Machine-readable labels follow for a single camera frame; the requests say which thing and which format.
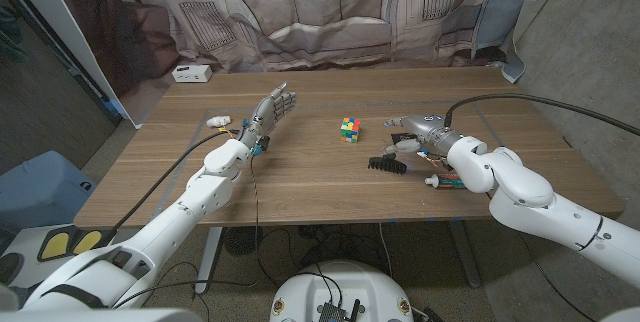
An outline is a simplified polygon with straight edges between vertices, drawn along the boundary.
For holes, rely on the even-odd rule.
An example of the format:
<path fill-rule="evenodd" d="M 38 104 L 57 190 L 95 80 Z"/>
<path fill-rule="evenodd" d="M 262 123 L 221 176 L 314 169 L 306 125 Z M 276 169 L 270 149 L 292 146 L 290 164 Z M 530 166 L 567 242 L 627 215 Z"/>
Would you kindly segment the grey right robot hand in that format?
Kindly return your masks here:
<path fill-rule="evenodd" d="M 444 126 L 444 119 L 437 115 L 408 115 L 388 120 L 387 127 L 403 127 L 413 139 L 403 140 L 384 149 L 385 154 L 413 153 L 427 147 L 432 153 L 447 156 L 451 147 L 462 135 Z"/>

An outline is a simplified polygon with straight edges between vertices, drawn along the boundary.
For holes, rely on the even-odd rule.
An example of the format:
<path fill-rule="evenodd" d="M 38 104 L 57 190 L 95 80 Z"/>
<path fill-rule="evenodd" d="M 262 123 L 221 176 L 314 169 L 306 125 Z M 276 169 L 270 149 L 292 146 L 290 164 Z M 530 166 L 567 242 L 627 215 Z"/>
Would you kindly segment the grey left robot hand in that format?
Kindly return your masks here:
<path fill-rule="evenodd" d="M 236 137 L 237 140 L 252 148 L 261 138 L 269 136 L 277 122 L 296 106 L 297 95 L 287 92 L 287 87 L 288 84 L 284 82 L 260 101 L 247 125 Z"/>

